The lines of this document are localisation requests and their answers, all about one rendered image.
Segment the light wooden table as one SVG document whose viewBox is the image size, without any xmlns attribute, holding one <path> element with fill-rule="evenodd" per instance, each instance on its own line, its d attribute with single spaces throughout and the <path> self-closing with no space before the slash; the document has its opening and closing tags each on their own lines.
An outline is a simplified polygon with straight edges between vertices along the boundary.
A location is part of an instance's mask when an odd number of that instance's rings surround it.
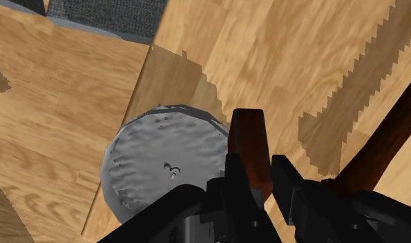
<svg viewBox="0 0 411 243">
<path fill-rule="evenodd" d="M 0 6 L 0 243 L 85 243 L 148 49 Z"/>
</svg>

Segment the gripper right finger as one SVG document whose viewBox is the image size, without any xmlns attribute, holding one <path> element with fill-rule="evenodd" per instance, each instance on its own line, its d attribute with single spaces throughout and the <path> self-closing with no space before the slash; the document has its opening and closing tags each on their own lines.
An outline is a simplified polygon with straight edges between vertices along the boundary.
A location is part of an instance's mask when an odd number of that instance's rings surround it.
<svg viewBox="0 0 411 243">
<path fill-rule="evenodd" d="M 303 179 L 284 155 L 271 161 L 274 199 L 297 243 L 411 243 L 411 207 L 375 191 L 350 200 Z"/>
</svg>

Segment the grey rug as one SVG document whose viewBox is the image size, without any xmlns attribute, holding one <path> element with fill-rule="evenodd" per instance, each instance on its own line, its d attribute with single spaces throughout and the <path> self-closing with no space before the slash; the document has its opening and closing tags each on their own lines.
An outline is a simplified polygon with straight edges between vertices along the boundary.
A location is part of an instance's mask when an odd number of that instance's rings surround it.
<svg viewBox="0 0 411 243">
<path fill-rule="evenodd" d="M 0 0 L 0 5 L 47 17 L 56 26 L 152 43 L 168 0 Z"/>
</svg>

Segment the grey round disc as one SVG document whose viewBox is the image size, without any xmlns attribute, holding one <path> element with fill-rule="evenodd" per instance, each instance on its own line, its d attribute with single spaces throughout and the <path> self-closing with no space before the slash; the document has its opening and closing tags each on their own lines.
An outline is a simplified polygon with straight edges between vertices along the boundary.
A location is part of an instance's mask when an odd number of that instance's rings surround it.
<svg viewBox="0 0 411 243">
<path fill-rule="evenodd" d="M 120 223 L 181 184 L 224 174 L 229 127 L 187 105 L 159 105 L 124 124 L 104 153 L 104 200 Z"/>
</svg>

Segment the dark brown wooden furniture frame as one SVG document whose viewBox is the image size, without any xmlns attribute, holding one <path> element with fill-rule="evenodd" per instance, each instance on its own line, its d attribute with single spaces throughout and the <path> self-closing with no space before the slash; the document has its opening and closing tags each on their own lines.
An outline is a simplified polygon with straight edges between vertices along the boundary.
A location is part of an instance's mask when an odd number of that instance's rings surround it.
<svg viewBox="0 0 411 243">
<path fill-rule="evenodd" d="M 411 136 L 411 83 L 364 147 L 325 183 L 342 194 L 373 191 L 389 163 Z M 273 188 L 264 112 L 237 108 L 229 129 L 228 152 L 241 156 L 254 195 L 265 201 Z"/>
</svg>

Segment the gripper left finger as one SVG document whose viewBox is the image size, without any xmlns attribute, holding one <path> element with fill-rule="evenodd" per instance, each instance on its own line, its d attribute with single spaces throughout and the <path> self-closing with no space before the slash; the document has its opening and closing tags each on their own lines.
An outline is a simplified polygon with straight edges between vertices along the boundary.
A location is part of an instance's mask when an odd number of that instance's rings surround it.
<svg viewBox="0 0 411 243">
<path fill-rule="evenodd" d="M 281 243 L 249 188 L 238 154 L 202 189 L 182 184 L 98 243 Z"/>
</svg>

